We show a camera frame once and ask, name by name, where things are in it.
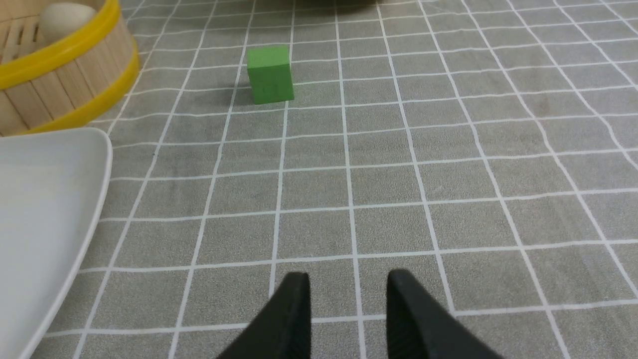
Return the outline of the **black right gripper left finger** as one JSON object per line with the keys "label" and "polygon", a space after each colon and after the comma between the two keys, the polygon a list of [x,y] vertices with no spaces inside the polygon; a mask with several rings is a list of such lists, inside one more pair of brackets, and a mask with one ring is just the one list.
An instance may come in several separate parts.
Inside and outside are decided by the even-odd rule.
{"label": "black right gripper left finger", "polygon": [[310,359],[312,292],[309,275],[292,271],[219,359]]}

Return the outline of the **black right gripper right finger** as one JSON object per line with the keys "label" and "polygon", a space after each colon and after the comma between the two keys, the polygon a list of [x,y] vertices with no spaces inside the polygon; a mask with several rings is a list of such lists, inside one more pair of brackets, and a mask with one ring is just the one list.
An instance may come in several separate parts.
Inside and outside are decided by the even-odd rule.
{"label": "black right gripper right finger", "polygon": [[406,269],[389,272],[386,344],[390,359],[501,359],[457,321]]}

